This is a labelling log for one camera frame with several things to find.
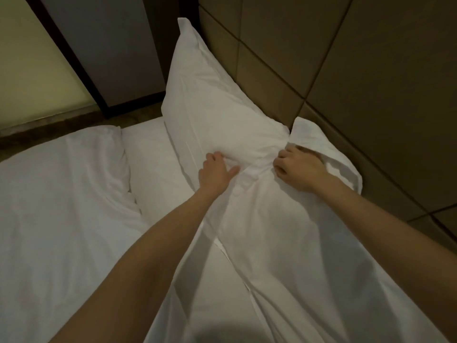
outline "hand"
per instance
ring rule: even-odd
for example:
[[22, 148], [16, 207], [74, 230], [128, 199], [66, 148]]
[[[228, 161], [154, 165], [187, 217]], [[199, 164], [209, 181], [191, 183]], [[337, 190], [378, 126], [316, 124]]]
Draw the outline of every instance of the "hand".
[[231, 179], [238, 174], [239, 169], [239, 166], [234, 166], [230, 171], [227, 171], [224, 156], [220, 152], [206, 154], [203, 168], [198, 172], [199, 190], [208, 194], [212, 199], [216, 199], [227, 189]]
[[319, 155], [300, 146], [288, 145], [273, 161], [277, 176], [298, 191], [313, 192], [328, 175]]

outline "upholstered headboard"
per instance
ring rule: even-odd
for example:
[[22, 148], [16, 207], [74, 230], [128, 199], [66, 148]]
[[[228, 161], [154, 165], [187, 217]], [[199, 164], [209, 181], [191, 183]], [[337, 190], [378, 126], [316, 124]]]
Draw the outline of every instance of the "upholstered headboard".
[[214, 56], [266, 115], [317, 123], [363, 195], [457, 252], [457, 0], [199, 0]]

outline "floor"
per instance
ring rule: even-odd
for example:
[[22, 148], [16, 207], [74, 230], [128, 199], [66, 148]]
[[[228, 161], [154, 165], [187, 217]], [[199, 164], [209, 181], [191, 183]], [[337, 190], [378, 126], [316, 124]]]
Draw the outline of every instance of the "floor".
[[138, 124], [162, 116], [160, 107], [162, 103], [137, 109], [130, 113], [105, 119], [100, 111], [90, 112], [72, 119], [40, 126], [25, 132], [15, 133], [10, 136], [0, 137], [0, 161], [17, 154], [35, 145], [48, 142], [52, 139], [65, 136], [90, 126], [114, 125], [122, 128]]

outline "person's left hand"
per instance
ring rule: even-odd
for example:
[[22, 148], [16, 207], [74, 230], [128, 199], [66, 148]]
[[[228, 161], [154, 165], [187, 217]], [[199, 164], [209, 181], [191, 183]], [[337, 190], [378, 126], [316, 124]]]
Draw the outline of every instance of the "person's left hand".
[[240, 167], [234, 166], [227, 171], [224, 156], [220, 152], [206, 154], [203, 168], [198, 172], [200, 189], [212, 199], [216, 199], [222, 194], [233, 177], [239, 172]]

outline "forearm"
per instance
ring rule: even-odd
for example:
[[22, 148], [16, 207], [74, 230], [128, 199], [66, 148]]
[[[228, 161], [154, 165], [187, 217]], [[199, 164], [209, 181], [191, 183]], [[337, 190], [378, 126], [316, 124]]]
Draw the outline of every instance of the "forearm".
[[314, 192], [448, 338], [457, 337], [457, 257], [326, 175]]
[[142, 342], [213, 200], [197, 191], [152, 226], [51, 342]]

